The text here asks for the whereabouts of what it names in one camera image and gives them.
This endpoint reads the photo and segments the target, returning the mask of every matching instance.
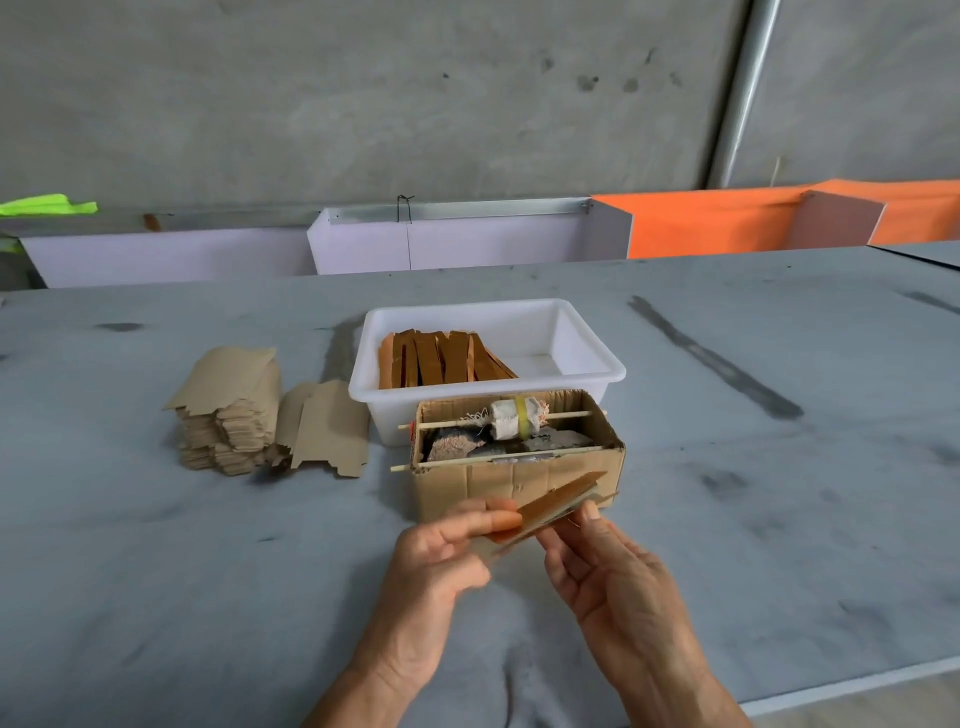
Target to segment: bamboo skewer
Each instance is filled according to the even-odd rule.
[[[569,420],[574,417],[586,417],[592,414],[589,410],[583,409],[577,412],[550,412],[545,415],[547,422],[551,420]],[[471,418],[465,417],[463,420],[443,420],[438,423],[418,423],[417,429],[438,429],[439,427],[462,427],[467,425],[489,425],[489,417]],[[396,429],[407,429],[409,425],[397,425]]]
[[[503,460],[508,457],[523,459],[530,455],[572,455],[576,452],[596,452],[604,449],[602,445],[592,445],[589,448],[559,448],[542,449],[532,452],[502,452],[497,455],[484,455],[482,457],[458,457],[454,460],[437,460],[435,462],[418,463],[418,468],[435,468],[438,465],[476,465],[478,463],[489,463],[493,460]],[[409,465],[394,465],[390,468],[391,473],[403,473],[410,470]]]

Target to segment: yellow tape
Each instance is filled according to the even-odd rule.
[[[527,419],[527,399],[525,397],[514,397],[516,405],[516,432],[521,440],[530,437],[530,421]]]

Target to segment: grey table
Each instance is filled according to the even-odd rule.
[[[161,405],[217,344],[347,378],[369,308],[518,291],[569,299],[626,364],[610,515],[738,699],[960,654],[958,276],[846,249],[11,294],[0,719],[295,724],[412,517],[406,453],[374,444],[359,480],[191,473]],[[406,724],[625,722],[528,544],[458,605]]]

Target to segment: white panel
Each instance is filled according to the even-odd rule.
[[[307,231],[317,273],[409,271],[407,226],[398,223],[331,225],[324,210]]]
[[[783,244],[785,250],[868,245],[884,203],[812,190],[804,194]]]
[[[584,223],[581,260],[625,260],[630,253],[634,216],[606,203],[590,200]]]
[[[404,225],[413,270],[580,259],[586,215],[512,215]]]
[[[24,238],[51,288],[309,276],[306,232],[293,228]]]

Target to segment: stack of cardboard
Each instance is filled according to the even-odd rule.
[[[516,379],[513,370],[469,331],[390,333],[380,344],[380,389]]]
[[[180,461],[227,475],[263,465],[282,393],[276,349],[211,349],[164,407],[177,410],[183,427]]]

